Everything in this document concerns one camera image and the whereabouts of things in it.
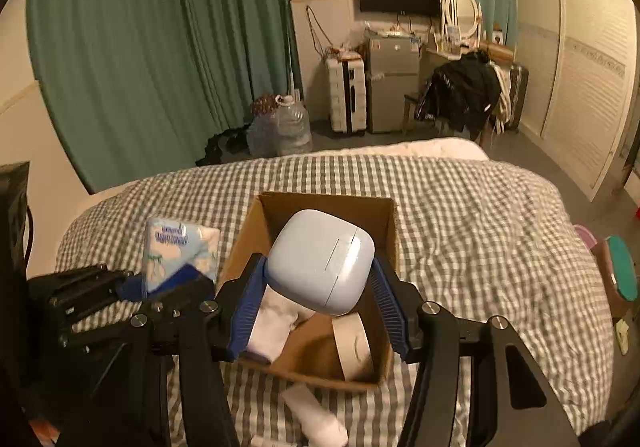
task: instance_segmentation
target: storage box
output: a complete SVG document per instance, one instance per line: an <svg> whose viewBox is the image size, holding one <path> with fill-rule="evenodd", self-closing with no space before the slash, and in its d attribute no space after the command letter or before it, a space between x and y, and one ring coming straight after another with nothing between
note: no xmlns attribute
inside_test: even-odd
<svg viewBox="0 0 640 447"><path fill-rule="evenodd" d="M364 229L372 237L376 255L386 257L398 268L396 211L389 198L332 196L265 192L256 197L246 215L242 229L225 262L222 283L239 277L253 252L269 253L271 245L289 218L302 209L316 209L341 218ZM342 391L369 391L388 376L392 349L382 317L367 286L354 311L360 313L371 350L375 376L366 382L347 382L342 375L335 347L332 318L315 314L291 332L284 350L270 366L240 359L239 363L293 382Z"/></svg>

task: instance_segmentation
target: tissue package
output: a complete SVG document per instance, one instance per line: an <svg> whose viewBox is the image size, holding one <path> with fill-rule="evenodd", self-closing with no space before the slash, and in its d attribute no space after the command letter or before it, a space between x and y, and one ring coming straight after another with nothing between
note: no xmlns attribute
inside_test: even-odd
<svg viewBox="0 0 640 447"><path fill-rule="evenodd" d="M143 256L144 295L152 294L187 264L215 281L219 240L219 229L167 218L149 218Z"/></svg>

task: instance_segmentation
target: bed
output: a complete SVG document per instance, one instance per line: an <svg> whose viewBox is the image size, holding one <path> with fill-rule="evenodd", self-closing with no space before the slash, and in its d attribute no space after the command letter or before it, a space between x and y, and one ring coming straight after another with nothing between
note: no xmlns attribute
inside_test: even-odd
<svg viewBox="0 0 640 447"><path fill-rule="evenodd" d="M140 270L144 225L152 215L220 228L223 261L252 198L265 190L393 198L399 276L456 316L507 316L579 433L604 419L612 377L610 313L598 269L551 183L492 162L475 144L462 142L457 150L451 141L430 141L394 151L258 159L147 178L80 215L60 244L56 268L104 262ZM116 303L78 330L124 320L137 307ZM168 380L175 446L185 444L178 371L179 364ZM243 445L252 435L300 440L299 426L278 399L286 382L237 364L225 365L223 378ZM392 374L377 391L316 390L316 397L345 424L350 445L395 446L414 379L415 366L396 355ZM469 386L470 364L463 359L452 445L465 443Z"/></svg>

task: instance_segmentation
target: silver bolt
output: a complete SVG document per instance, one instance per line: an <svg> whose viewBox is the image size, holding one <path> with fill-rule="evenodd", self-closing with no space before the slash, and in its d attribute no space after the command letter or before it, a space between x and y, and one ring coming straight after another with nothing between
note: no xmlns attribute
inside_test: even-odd
<svg viewBox="0 0 640 447"><path fill-rule="evenodd" d="M497 328L498 330L504 330L509 326L509 321L501 315L496 315L491 318L491 326Z"/></svg>
<svg viewBox="0 0 640 447"><path fill-rule="evenodd" d="M203 313L213 313L218 309L218 303L215 301L202 301L200 306L198 306L201 312Z"/></svg>
<svg viewBox="0 0 640 447"><path fill-rule="evenodd" d="M146 324L146 315L143 313L136 313L129 322L133 328L142 328Z"/></svg>
<svg viewBox="0 0 640 447"><path fill-rule="evenodd" d="M436 315L440 312L440 305L433 301L427 301L421 306L422 311L429 315Z"/></svg>

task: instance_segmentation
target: sliding wardrobe door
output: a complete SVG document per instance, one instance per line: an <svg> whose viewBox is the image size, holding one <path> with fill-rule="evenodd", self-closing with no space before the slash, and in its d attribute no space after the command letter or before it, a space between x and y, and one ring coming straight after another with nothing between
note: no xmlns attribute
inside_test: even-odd
<svg viewBox="0 0 640 447"><path fill-rule="evenodd" d="M542 133L553 159L591 197L620 141L636 74L631 0L562 0L556 91Z"/></svg>
<svg viewBox="0 0 640 447"><path fill-rule="evenodd" d="M558 62L560 0L518 0L516 61L529 69L521 124L540 135Z"/></svg>

